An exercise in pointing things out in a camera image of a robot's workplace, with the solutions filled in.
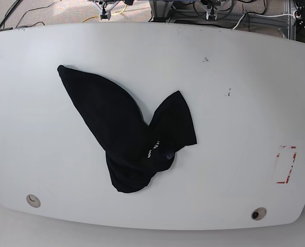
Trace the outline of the black t-shirt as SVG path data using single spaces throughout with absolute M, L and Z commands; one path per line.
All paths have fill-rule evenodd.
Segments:
M 168 170 L 176 153 L 197 143 L 190 109 L 176 91 L 150 123 L 131 95 L 109 79 L 60 65 L 57 69 L 74 107 L 106 154 L 112 185 L 122 193 L 146 187 Z

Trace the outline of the red tape rectangle marking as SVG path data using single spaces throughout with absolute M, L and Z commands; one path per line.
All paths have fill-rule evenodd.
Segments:
M 276 184 L 287 184 L 289 182 L 296 155 L 296 146 L 280 146 L 273 173 L 273 180 Z

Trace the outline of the table grommet hole right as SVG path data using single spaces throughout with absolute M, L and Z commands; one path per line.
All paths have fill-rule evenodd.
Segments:
M 259 221 L 266 216 L 267 210 L 264 207 L 259 207 L 251 213 L 251 219 Z

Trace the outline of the white table grommet left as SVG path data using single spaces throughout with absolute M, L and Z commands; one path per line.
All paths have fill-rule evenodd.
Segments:
M 26 201 L 31 207 L 39 208 L 41 206 L 40 200 L 34 195 L 27 195 Z

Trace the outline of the aluminium frame rail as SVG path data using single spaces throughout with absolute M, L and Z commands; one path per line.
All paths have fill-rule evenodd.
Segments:
M 292 1 L 149 1 L 151 21 L 279 32 L 296 40 L 295 5 Z M 206 20 L 207 9 L 217 10 L 216 21 Z

